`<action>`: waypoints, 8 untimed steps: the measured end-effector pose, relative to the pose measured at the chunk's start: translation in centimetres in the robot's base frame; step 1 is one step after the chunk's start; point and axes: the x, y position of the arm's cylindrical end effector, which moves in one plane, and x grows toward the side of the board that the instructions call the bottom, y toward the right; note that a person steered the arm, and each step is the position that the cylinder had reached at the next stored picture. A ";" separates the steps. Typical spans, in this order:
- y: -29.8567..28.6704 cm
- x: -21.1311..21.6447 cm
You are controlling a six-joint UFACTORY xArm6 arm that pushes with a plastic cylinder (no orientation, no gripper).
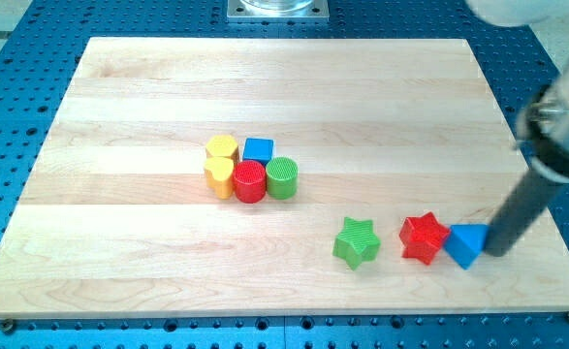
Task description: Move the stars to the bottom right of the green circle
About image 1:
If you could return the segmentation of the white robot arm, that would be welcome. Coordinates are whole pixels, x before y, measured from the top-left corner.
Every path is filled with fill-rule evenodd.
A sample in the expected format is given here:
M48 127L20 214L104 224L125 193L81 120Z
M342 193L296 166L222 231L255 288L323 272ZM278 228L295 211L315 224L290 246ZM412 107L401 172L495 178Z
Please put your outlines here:
M500 27L517 27L569 14L569 0L467 0L483 21ZM553 177L569 182L569 64L541 99L522 112L521 139L531 140L538 161Z

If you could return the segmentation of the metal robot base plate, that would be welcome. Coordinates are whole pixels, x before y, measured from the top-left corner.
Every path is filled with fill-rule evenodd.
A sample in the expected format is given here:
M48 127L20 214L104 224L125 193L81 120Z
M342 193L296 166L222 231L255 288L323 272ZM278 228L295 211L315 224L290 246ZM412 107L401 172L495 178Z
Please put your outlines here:
M330 18L328 0L228 0L229 22L323 22Z

